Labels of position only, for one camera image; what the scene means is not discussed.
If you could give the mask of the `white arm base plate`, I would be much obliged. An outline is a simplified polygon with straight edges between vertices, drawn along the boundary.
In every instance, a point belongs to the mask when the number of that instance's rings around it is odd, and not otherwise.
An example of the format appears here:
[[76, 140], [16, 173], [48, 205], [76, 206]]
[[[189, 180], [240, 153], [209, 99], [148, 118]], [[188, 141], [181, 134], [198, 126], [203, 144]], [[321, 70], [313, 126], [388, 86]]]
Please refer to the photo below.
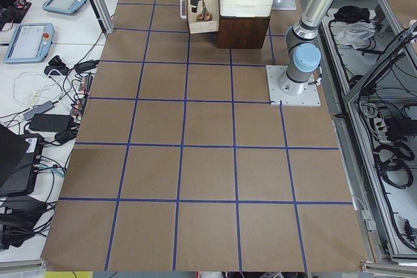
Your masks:
[[266, 66], [270, 104], [319, 107], [321, 101], [313, 73], [307, 82], [295, 83], [287, 77], [287, 66]]

